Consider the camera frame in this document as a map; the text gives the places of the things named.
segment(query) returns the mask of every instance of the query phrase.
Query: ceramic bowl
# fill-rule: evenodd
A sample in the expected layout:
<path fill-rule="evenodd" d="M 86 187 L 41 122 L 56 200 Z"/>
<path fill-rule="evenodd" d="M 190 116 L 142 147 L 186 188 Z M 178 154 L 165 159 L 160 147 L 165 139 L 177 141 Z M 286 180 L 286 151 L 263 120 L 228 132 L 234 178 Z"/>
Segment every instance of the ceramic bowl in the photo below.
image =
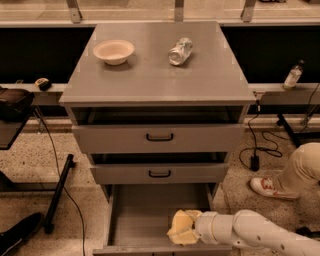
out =
<path fill-rule="evenodd" d="M 105 41 L 93 49 L 93 54 L 109 65 L 124 63 L 133 52 L 133 44 L 124 40 Z"/>

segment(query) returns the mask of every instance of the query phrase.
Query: electrical cord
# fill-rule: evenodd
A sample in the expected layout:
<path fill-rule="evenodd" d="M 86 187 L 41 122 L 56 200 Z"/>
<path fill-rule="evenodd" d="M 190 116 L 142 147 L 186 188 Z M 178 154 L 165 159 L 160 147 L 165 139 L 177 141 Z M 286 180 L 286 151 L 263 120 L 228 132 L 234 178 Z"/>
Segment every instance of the electrical cord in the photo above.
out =
<path fill-rule="evenodd" d="M 46 129 L 48 136 L 50 138 L 51 144 L 52 144 L 52 148 L 53 148 L 53 152 L 54 152 L 54 156 L 55 156 L 55 162 L 56 162 L 56 168 L 57 168 L 57 172 L 59 177 L 61 177 L 61 173 L 60 173 L 60 168 L 59 168 L 59 162 L 58 162 L 58 156 L 57 156 L 57 151 L 56 151 L 56 147 L 54 145 L 52 136 L 50 134 L 50 131 L 46 125 L 46 123 L 44 122 L 43 118 L 41 117 L 40 114 L 37 113 L 37 117 L 41 120 L 44 128 Z M 73 199 L 73 197 L 70 195 L 70 193 L 68 192 L 68 190 L 66 189 L 65 186 L 63 186 L 64 191 L 66 192 L 67 196 L 70 198 L 70 200 L 73 202 L 73 204 L 75 205 L 75 207 L 77 208 L 78 212 L 79 212 L 79 216 L 81 219 L 81 224 L 82 224 L 82 255 L 85 256 L 86 252 L 85 252 L 85 226 L 84 226 L 84 219 L 83 219 L 83 215 L 81 213 L 80 207 L 79 205 L 76 203 L 76 201 Z"/>
<path fill-rule="evenodd" d="M 313 92 L 311 93 L 310 97 L 309 97 L 309 100 L 308 100 L 308 108 L 310 108 L 311 106 L 311 100 L 312 100 L 312 97 L 313 95 L 316 93 L 316 91 L 318 90 L 318 87 L 319 87 L 320 83 L 317 84 L 316 88 L 313 90 Z M 308 127 L 308 117 L 309 117 L 309 114 L 310 112 L 307 110 L 307 112 L 305 113 L 305 118 L 304 118 L 304 127 L 302 128 L 302 130 L 299 131 L 299 133 L 303 132 L 307 127 Z"/>
<path fill-rule="evenodd" d="M 266 137 L 266 134 L 271 134 L 277 138 L 280 138 L 280 139 L 285 139 L 285 140 L 290 140 L 288 138 L 284 138 L 284 137 L 281 137 L 281 136 L 278 136 L 270 131 L 263 131 L 262 132 L 262 137 L 266 140 L 266 141 L 269 141 L 271 142 L 272 144 L 274 144 L 275 148 L 267 148 L 267 147 L 258 147 L 258 143 L 257 143 L 257 137 L 252 129 L 252 126 L 251 126 L 251 122 L 256 119 L 259 114 L 260 114 L 260 105 L 259 105 L 259 101 L 257 101 L 257 105 L 258 105 L 258 111 L 257 111 L 257 114 L 251 118 L 249 121 L 248 121 L 248 126 L 249 126 L 249 129 L 252 133 L 252 136 L 253 136 L 253 141 L 254 141 L 254 147 L 250 147 L 250 148 L 245 148 L 243 150 L 240 151 L 239 153 L 239 160 L 241 162 L 241 164 L 243 166 L 245 166 L 247 169 L 249 170 L 252 170 L 252 171 L 258 171 L 259 170 L 259 157 L 257 156 L 257 151 L 261 151 L 261 152 L 265 152 L 273 157 L 278 157 L 278 158 L 281 158 L 282 157 L 282 153 L 278 150 L 279 148 L 279 145 L 271 140 L 270 138 L 267 138 Z M 242 154 L 245 152 L 245 151 L 248 151 L 248 150 L 253 150 L 253 155 L 251 156 L 251 166 L 248 166 L 244 163 L 244 161 L 242 160 Z"/>

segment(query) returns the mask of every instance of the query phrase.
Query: black shoe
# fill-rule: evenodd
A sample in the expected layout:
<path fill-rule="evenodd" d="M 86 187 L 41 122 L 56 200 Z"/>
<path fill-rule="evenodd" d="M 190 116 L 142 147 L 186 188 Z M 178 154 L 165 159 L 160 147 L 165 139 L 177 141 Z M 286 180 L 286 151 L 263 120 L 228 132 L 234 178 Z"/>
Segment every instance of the black shoe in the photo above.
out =
<path fill-rule="evenodd" d="M 42 213 L 34 213 L 21 220 L 8 231 L 0 233 L 0 256 L 6 255 L 13 248 L 26 242 L 40 229 L 43 219 Z"/>

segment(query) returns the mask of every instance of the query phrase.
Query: white sneaker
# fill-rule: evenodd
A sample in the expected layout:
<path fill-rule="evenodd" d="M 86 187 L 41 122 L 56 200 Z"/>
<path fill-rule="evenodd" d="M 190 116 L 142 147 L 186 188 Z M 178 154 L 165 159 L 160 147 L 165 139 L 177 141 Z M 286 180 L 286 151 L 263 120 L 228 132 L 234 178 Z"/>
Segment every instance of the white sneaker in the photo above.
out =
<path fill-rule="evenodd" d="M 250 186 L 255 192 L 266 197 L 286 200 L 295 200 L 299 198 L 299 193 L 287 193 L 276 190 L 273 186 L 273 181 L 270 178 L 252 178 L 250 180 Z"/>

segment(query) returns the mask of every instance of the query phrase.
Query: person's leg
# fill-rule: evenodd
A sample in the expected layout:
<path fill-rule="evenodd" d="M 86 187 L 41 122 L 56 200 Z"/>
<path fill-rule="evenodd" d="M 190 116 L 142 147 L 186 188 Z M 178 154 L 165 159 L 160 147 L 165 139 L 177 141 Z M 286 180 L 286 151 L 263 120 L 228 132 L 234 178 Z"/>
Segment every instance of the person's leg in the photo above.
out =
<path fill-rule="evenodd" d="M 276 190 L 300 193 L 320 180 L 320 143 L 308 143 L 296 149 L 283 171 L 272 178 Z"/>
<path fill-rule="evenodd" d="M 272 178 L 252 178 L 251 188 L 266 197 L 294 200 L 301 190 L 320 180 L 320 143 L 308 143 L 296 149 L 283 171 Z"/>

